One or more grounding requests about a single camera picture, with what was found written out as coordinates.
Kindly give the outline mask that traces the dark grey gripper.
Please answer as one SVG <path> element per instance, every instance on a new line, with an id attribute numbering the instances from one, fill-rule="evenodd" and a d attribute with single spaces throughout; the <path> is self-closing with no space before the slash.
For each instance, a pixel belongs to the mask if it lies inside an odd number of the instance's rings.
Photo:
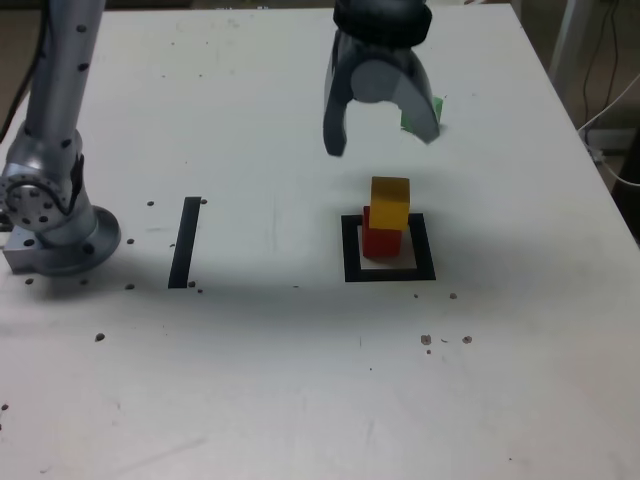
<path id="1" fill-rule="evenodd" d="M 358 65 L 359 58 L 365 61 Z M 325 79 L 322 124 L 325 149 L 331 156 L 344 154 L 346 110 L 353 99 L 395 104 L 411 132 L 425 144 L 440 135 L 429 80 L 415 53 L 355 40 L 338 29 Z"/>

